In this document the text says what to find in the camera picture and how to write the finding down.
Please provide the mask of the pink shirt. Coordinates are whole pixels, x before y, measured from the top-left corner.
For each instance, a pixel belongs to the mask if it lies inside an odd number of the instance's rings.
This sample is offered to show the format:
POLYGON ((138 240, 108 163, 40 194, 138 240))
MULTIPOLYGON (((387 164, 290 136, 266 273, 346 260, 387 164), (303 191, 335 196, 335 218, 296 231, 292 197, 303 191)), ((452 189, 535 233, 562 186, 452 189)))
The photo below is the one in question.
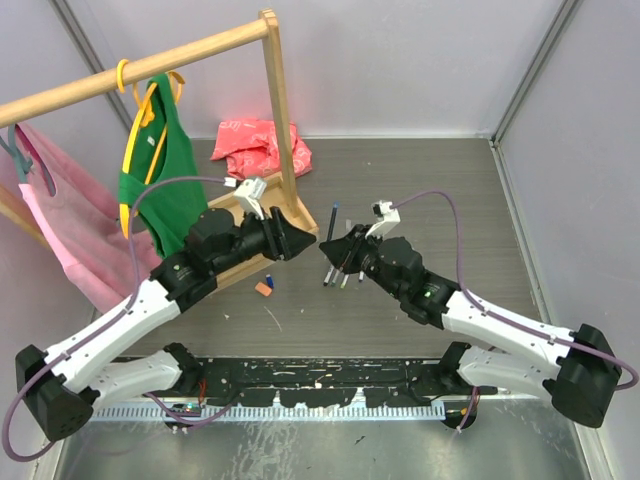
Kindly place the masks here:
POLYGON ((56 186, 51 197, 41 169, 19 181, 23 200, 66 277, 102 313, 134 289, 128 240, 118 222, 115 197, 45 135, 18 124, 48 167, 56 186))

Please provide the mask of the grey blue hanger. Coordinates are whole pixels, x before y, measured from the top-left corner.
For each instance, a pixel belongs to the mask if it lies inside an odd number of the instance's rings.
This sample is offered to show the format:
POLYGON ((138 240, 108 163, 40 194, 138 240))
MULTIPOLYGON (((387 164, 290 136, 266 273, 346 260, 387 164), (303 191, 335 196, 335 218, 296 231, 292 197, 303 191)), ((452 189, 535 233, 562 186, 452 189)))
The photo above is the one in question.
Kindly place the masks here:
POLYGON ((34 170, 34 164, 37 164, 49 195, 53 197, 56 194, 55 182, 48 167, 19 125, 7 127, 7 137, 1 137, 1 147, 11 157, 21 183, 27 182, 27 175, 34 170))

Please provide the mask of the long white green pen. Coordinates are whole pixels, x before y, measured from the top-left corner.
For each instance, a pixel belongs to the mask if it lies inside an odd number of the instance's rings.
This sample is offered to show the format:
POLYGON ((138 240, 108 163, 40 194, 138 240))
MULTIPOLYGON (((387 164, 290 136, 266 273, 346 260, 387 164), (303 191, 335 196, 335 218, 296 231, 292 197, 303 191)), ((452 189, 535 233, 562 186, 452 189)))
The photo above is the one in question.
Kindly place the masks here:
POLYGON ((331 279, 330 286, 333 287, 333 286, 335 286, 337 284, 339 275, 340 275, 340 271, 335 271, 335 273, 334 273, 334 275, 333 275, 333 277, 331 279))

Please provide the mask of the green tank top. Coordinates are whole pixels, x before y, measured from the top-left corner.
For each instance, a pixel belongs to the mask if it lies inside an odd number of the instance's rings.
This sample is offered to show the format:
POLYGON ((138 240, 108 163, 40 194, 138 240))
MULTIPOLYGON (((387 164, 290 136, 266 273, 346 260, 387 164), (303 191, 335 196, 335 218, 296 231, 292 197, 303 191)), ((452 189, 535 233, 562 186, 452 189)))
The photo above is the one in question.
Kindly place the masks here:
MULTIPOLYGON (((163 109, 168 121, 166 144, 163 149, 164 164, 158 165, 157 178, 150 185, 124 175, 119 175, 119 200, 126 202, 131 208, 138 197, 151 185, 177 178, 196 176, 198 170, 194 160, 191 140, 185 133, 177 106, 173 105, 167 80, 158 78, 158 89, 161 100, 153 99, 154 109, 163 109)), ((199 215, 207 208, 204 188, 195 181, 176 182, 160 187, 149 193, 139 204, 131 216, 137 217, 145 225, 151 236, 156 253, 166 258, 183 246, 190 227, 199 215)))

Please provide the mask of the red patterned cloth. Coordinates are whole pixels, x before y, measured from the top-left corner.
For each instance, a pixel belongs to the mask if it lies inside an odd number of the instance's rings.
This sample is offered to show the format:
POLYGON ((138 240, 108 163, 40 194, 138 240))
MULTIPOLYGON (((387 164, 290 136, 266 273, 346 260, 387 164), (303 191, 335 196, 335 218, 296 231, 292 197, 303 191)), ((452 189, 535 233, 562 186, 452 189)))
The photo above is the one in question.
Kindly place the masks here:
POLYGON ((275 124, 252 118, 223 121, 218 126, 211 161, 225 161, 230 177, 267 177, 281 170, 275 124))

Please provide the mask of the orange eraser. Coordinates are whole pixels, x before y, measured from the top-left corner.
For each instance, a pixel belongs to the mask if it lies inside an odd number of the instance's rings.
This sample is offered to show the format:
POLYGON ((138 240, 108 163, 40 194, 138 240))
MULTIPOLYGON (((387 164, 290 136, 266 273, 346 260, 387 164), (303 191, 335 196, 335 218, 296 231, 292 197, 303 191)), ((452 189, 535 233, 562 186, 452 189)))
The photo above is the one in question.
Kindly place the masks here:
POLYGON ((272 288, 262 282, 256 284, 255 290, 265 297, 268 297, 272 294, 272 288))

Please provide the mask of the white pen black tip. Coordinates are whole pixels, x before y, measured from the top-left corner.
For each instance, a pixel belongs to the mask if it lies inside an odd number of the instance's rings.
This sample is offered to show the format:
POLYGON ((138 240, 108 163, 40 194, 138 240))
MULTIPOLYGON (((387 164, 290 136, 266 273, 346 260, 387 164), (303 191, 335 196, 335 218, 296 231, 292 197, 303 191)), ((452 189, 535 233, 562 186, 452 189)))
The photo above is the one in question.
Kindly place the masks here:
POLYGON ((326 273, 324 279, 323 279, 323 282, 322 282, 323 286, 328 286, 329 285, 331 277, 333 275, 333 272, 334 272, 334 268, 330 267, 328 272, 326 273))

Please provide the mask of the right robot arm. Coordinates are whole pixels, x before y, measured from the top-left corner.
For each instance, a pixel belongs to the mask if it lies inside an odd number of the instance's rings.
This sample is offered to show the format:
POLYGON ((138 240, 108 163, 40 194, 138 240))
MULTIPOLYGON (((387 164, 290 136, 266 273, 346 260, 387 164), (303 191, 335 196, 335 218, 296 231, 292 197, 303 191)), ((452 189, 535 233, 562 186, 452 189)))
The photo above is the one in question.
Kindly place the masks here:
POLYGON ((342 272, 364 273, 415 322, 496 349, 450 347, 438 370, 444 390, 495 386, 548 401, 580 425, 602 426, 622 368, 599 329, 555 327, 501 308, 428 270, 406 238, 382 240, 365 230, 357 225, 319 248, 342 272))

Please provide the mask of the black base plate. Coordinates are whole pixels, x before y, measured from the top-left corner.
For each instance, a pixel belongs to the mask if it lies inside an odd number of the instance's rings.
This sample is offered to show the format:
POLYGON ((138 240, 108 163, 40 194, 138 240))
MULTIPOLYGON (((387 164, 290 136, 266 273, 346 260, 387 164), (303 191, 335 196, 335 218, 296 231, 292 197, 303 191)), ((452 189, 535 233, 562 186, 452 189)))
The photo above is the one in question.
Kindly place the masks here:
POLYGON ((429 406, 437 398, 467 396, 472 387, 452 370, 424 359, 203 358, 200 377, 186 392, 156 390, 160 397, 204 395, 209 406, 346 407, 358 393, 365 406, 429 406))

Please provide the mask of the yellow plastic hanger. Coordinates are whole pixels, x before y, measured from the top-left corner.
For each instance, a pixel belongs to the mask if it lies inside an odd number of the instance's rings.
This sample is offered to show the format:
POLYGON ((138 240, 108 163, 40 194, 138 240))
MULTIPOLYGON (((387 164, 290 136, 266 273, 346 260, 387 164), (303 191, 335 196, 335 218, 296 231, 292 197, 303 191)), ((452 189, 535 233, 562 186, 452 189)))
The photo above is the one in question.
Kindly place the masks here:
MULTIPOLYGON (((125 93, 126 87, 123 79, 124 67, 129 63, 128 59, 119 61, 116 67, 116 84, 120 93, 125 93)), ((174 106, 179 103, 185 80, 176 71, 157 76, 167 80, 170 90, 170 97, 174 106)), ((138 106, 138 112, 134 118, 125 147, 121 173, 135 178, 143 185, 150 185, 157 178, 156 171, 158 165, 162 166, 164 160, 163 149, 166 144, 168 131, 168 121, 163 109, 154 109, 153 99, 161 100, 158 82, 153 81, 153 77, 147 84, 144 97, 138 93, 137 83, 132 84, 132 93, 138 106)), ((119 220, 125 238, 128 238, 128 222, 130 220, 130 206, 119 200, 119 220)))

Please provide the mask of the blue pen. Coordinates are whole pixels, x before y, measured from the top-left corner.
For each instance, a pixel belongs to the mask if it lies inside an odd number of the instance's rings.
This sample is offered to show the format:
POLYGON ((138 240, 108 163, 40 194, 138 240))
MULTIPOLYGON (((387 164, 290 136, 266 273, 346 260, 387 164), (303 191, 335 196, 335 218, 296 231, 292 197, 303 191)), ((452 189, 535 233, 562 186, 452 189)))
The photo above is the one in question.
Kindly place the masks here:
POLYGON ((339 209, 339 202, 336 201, 336 202, 333 203, 333 206, 332 206, 332 209, 331 209, 331 215, 330 215, 329 224, 328 224, 328 228, 327 228, 327 234, 326 234, 326 241, 331 241, 332 238, 333 238, 333 233, 334 233, 336 220, 337 220, 338 209, 339 209))

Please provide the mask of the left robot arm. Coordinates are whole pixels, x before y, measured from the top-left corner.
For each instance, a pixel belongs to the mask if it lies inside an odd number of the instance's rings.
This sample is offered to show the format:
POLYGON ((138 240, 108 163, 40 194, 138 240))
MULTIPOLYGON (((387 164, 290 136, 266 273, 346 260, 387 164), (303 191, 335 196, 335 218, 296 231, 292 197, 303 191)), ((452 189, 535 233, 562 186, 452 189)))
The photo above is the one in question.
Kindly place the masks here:
POLYGON ((17 354, 17 386, 46 438, 62 440, 95 411, 131 397, 194 393, 202 366, 179 343, 139 360, 115 359, 214 292, 220 274, 256 256, 291 260, 315 240, 315 234, 290 223, 277 207, 261 216, 247 213, 240 223, 226 209, 202 212, 184 247, 165 258, 135 293, 60 344, 45 351, 30 345, 17 354))

